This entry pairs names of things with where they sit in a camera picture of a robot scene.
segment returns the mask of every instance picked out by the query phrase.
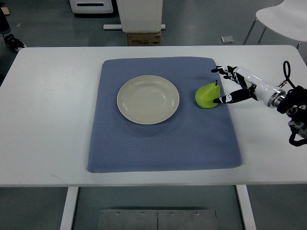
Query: blue textured mat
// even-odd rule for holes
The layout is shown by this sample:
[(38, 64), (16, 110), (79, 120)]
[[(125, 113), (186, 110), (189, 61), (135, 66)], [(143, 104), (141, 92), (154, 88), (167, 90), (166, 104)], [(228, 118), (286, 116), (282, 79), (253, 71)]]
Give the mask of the blue textured mat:
[[(220, 104), (214, 109), (201, 109), (195, 102), (198, 88), (216, 79), (220, 81), (218, 73), (211, 73), (213, 68), (215, 62), (203, 57), (104, 62), (87, 170), (92, 173), (176, 171), (241, 165), (228, 106)], [(138, 125), (118, 110), (117, 93), (121, 86), (141, 75), (166, 78), (178, 89), (179, 107), (168, 120), (156, 125)]]

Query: black cable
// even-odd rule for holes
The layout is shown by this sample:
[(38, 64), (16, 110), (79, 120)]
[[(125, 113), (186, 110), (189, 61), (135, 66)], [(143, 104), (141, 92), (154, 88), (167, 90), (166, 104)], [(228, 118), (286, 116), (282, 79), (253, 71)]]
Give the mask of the black cable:
[(289, 84), (292, 86), (292, 88), (294, 89), (295, 86), (294, 84), (291, 82), (290, 80), (290, 74), (291, 74), (291, 68), (290, 68), (290, 63), (288, 61), (284, 61), (283, 62), (283, 74), (284, 76), (286, 77), (286, 81), (289, 82)]

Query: person's foot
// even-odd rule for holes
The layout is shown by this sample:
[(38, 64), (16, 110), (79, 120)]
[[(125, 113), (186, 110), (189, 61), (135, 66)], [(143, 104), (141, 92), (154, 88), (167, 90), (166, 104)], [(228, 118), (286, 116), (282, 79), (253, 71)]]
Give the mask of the person's foot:
[(27, 47), (27, 45), (25, 43), (23, 43), (20, 40), (18, 40), (17, 38), (15, 38), (14, 35), (12, 35), (12, 34), (4, 37), (4, 42), (5, 42), (6, 46), (14, 49), (16, 52), (18, 52), (22, 48)]

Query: white plate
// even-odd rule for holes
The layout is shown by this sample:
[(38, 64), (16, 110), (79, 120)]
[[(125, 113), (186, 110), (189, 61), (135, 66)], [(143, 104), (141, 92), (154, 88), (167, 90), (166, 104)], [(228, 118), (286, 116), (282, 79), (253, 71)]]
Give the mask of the white plate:
[(179, 93), (167, 79), (139, 76), (126, 82), (118, 92), (117, 106), (130, 121), (142, 125), (167, 120), (177, 110)]

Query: white chair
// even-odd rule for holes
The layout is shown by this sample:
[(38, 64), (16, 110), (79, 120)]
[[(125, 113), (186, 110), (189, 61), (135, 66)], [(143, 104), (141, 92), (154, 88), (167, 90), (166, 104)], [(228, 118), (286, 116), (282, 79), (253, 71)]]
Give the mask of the white chair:
[(307, 0), (284, 0), (277, 6), (259, 10), (243, 45), (258, 20), (265, 25), (259, 42), (267, 27), (278, 34), (299, 41), (297, 49), (302, 42), (307, 42)]

